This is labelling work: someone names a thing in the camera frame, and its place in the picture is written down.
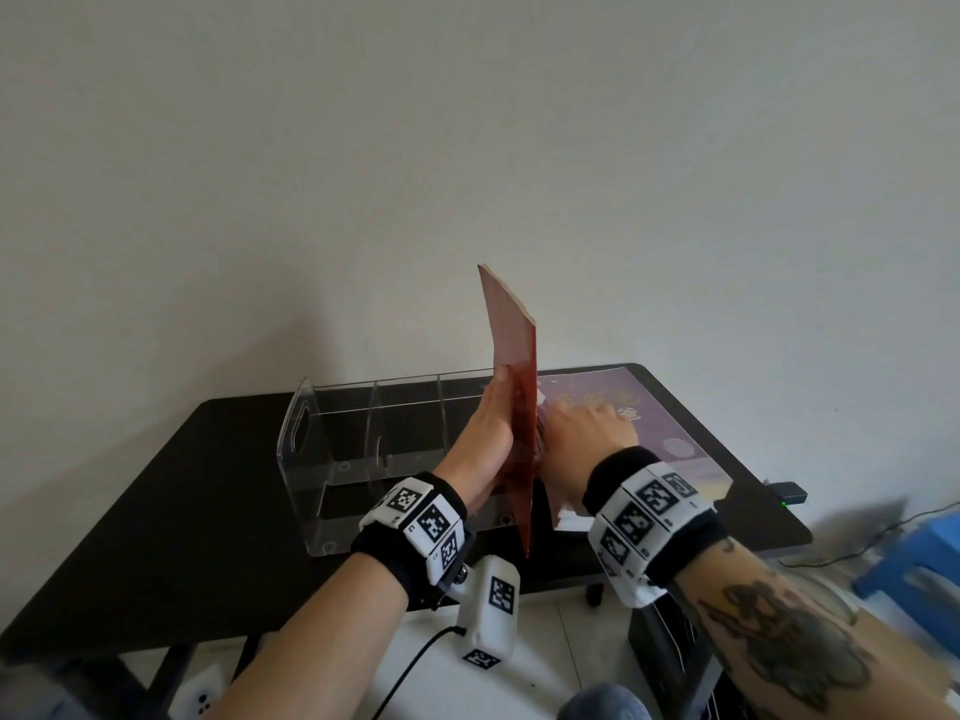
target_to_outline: clear acrylic organizer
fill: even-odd
[[[404,477],[432,471],[480,403],[492,369],[315,387],[294,392],[276,461],[311,556],[346,553],[357,524]],[[514,524],[502,488],[468,520]]]

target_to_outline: hand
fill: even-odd
[[[473,513],[494,489],[494,480],[514,445],[510,418],[514,384],[510,368],[498,366],[480,406],[433,473],[450,483]]]
[[[547,411],[540,479],[579,506],[594,468],[624,447],[639,444],[630,419],[610,404],[592,408],[555,402]]]

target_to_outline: electrical outlet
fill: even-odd
[[[171,720],[193,720],[206,715],[224,694],[224,673],[219,664],[211,664],[180,685],[170,703]]]

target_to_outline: forearm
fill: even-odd
[[[268,642],[213,717],[351,717],[406,608],[407,594],[389,570],[365,554],[350,556]]]
[[[696,557],[675,585],[764,720],[956,718],[733,540]]]

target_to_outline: jeans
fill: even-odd
[[[604,682],[570,698],[557,720],[650,720],[650,713],[629,689]]]

